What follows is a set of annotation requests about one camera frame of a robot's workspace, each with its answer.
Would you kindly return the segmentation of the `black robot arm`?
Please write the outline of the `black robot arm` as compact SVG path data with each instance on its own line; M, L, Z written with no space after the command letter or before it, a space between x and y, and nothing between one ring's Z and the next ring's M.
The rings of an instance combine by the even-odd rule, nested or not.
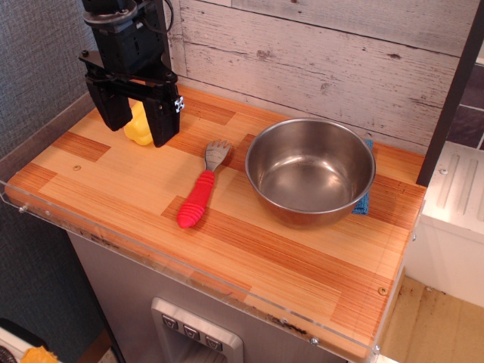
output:
M117 131L132 120L130 100L143 104L154 145L178 134L184 106L167 58L174 20L169 1L84 1L95 51L82 51L85 82L104 123Z

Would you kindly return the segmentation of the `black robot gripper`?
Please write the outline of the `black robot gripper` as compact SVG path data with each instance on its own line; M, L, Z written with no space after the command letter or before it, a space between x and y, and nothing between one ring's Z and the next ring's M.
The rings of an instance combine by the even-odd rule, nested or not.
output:
M125 23L93 23L96 51L83 50L85 81L106 126L117 131L132 119L129 98L147 99L144 111L155 147L180 131L184 98L178 97L178 77L160 61L160 40L150 18ZM175 99L161 102L156 99Z

